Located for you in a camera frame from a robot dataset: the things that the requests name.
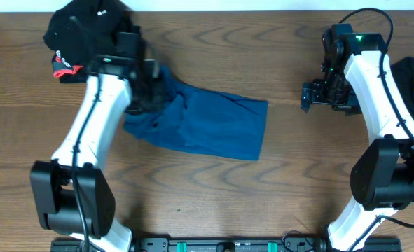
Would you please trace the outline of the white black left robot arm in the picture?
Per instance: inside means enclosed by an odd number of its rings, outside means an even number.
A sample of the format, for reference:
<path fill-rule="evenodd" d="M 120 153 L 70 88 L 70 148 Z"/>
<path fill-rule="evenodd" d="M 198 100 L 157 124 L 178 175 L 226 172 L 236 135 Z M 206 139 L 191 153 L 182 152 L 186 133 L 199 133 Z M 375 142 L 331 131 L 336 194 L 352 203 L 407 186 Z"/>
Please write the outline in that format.
<path fill-rule="evenodd" d="M 66 251 L 131 251 L 133 233 L 115 218 L 116 201 L 104 170 L 117 125 L 138 86 L 158 79 L 154 59 L 98 55 L 83 102 L 49 161 L 29 175 L 40 226 L 72 237 Z"/>

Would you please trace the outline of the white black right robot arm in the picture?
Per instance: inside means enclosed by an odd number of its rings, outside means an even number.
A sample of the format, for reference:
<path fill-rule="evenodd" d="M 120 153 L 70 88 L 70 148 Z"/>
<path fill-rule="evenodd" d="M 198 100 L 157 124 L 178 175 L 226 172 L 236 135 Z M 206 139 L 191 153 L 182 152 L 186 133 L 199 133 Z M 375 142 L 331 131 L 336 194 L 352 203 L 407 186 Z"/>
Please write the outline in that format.
<path fill-rule="evenodd" d="M 301 108 L 362 114 L 369 144 L 350 174 L 352 197 L 315 248 L 399 251 L 397 240 L 371 239 L 382 222 L 414 203 L 414 118 L 392 75 L 387 42 L 340 22 L 323 33 L 322 44 L 324 77 L 303 85 Z"/>

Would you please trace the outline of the blue polo shirt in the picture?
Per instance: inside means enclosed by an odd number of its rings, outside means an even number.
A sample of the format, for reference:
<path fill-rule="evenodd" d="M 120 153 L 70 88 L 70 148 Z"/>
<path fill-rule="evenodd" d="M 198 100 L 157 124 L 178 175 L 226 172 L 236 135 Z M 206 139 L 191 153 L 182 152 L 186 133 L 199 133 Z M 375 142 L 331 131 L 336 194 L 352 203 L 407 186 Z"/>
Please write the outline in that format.
<path fill-rule="evenodd" d="M 127 114 L 123 124 L 136 139 L 174 151 L 258 160 L 268 102 L 206 90 L 181 82 L 166 66 L 160 73 L 167 101 L 161 111 Z"/>

